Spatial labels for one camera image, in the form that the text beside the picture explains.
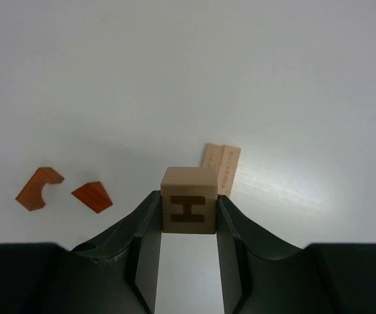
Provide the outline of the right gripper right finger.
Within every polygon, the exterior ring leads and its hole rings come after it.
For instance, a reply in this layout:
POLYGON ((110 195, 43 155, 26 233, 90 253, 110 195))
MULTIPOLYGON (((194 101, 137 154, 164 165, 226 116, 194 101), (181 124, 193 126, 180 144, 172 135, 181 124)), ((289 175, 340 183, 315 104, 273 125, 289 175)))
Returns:
POLYGON ((376 313, 376 243, 299 248, 226 196, 218 198, 216 220, 226 313, 376 313))

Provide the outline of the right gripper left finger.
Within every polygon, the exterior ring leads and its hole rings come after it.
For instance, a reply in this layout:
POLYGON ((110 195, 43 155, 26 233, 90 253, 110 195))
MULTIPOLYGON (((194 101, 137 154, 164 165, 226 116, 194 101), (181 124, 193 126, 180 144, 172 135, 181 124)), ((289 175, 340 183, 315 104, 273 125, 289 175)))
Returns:
POLYGON ((153 313, 161 196, 72 250, 0 243, 0 313, 153 313))

